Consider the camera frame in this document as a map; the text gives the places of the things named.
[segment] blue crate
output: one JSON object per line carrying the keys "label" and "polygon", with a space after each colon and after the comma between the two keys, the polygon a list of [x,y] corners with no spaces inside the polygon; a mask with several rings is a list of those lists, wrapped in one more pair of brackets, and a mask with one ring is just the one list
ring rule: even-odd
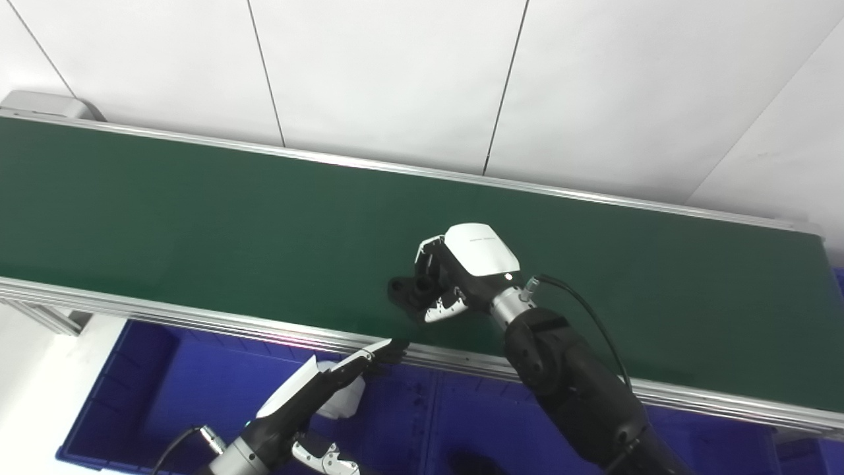
{"label": "blue crate", "polygon": [[[231,442],[312,354],[129,322],[57,458],[149,473],[188,426],[207,423]],[[408,365],[368,376],[366,384],[355,416],[316,416],[311,427],[383,475],[448,475],[447,459],[460,450],[490,457],[510,475],[600,473],[577,457],[523,385]],[[648,412],[657,432],[700,475],[781,475],[766,427],[655,407]],[[167,468],[190,473],[211,458],[195,438],[174,452]],[[309,472],[290,463],[279,473]]]}
{"label": "blue crate", "polygon": [[[261,341],[129,322],[57,453],[84,467],[149,473],[169,442],[209,424],[231,442],[312,351]],[[340,355],[317,353],[322,359]],[[311,428],[375,470],[417,473],[434,375],[409,366],[367,378],[358,413]],[[191,473],[213,457],[201,438],[172,454],[168,470]],[[279,473],[307,474],[290,463]]]}
{"label": "blue crate", "polygon": [[834,440],[794,440],[776,447],[782,475],[842,475],[844,443]]}

